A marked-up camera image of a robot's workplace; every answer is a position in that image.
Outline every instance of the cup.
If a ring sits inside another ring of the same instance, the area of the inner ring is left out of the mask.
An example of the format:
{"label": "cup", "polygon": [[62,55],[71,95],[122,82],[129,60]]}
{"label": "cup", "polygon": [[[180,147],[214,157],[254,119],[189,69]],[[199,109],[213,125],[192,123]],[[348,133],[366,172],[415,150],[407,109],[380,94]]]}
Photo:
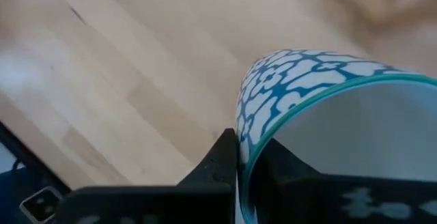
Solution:
{"label": "cup", "polygon": [[272,138],[322,173],[437,180],[437,80],[333,51],[280,50],[242,80],[240,204]]}

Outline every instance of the blue floral pattern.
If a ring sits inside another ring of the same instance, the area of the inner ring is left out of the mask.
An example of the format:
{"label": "blue floral pattern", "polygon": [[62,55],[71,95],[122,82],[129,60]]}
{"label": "blue floral pattern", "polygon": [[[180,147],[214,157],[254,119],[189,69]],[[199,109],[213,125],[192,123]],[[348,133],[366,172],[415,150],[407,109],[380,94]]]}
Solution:
{"label": "blue floral pattern", "polygon": [[296,105],[352,79],[399,73],[408,74],[332,51],[280,50],[257,60],[242,80],[237,103],[240,169],[249,161],[261,136]]}

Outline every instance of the teal rim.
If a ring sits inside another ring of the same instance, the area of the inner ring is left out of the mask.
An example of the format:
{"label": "teal rim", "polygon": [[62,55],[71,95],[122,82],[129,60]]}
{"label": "teal rim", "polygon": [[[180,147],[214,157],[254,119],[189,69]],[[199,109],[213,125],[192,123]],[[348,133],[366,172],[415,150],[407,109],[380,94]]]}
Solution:
{"label": "teal rim", "polygon": [[362,87],[364,85],[368,85],[371,83],[379,83],[385,81],[407,81],[412,83],[428,84],[437,87],[436,79],[429,78],[427,76],[423,76],[420,74],[382,74],[377,76],[366,76],[366,77],[360,77],[357,79],[346,81],[345,83],[338,84],[332,88],[322,91],[319,94],[316,94],[313,97],[310,97],[309,99],[305,100],[304,102],[290,109],[283,117],[281,117],[278,120],[278,122],[276,122],[269,130],[267,130],[261,136],[261,139],[259,140],[259,145],[253,150],[252,155],[248,163],[244,167],[244,171],[242,172],[240,204],[241,204],[243,219],[246,224],[254,223],[250,215],[250,206],[249,206],[249,182],[251,179],[253,168],[262,150],[266,147],[267,142],[282,127],[282,125],[284,125],[295,115],[299,114],[305,109],[311,107],[312,105],[318,103],[319,101],[334,96],[335,94],[339,94],[341,92],[348,91],[350,89],[355,89],[357,87]]}

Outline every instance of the wooden floor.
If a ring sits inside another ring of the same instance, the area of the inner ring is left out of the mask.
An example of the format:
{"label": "wooden floor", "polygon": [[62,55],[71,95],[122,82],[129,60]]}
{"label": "wooden floor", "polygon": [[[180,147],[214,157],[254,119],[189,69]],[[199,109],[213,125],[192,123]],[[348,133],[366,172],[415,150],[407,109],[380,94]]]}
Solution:
{"label": "wooden floor", "polygon": [[299,0],[0,0],[0,120],[72,188],[175,184],[278,48],[363,54]]}

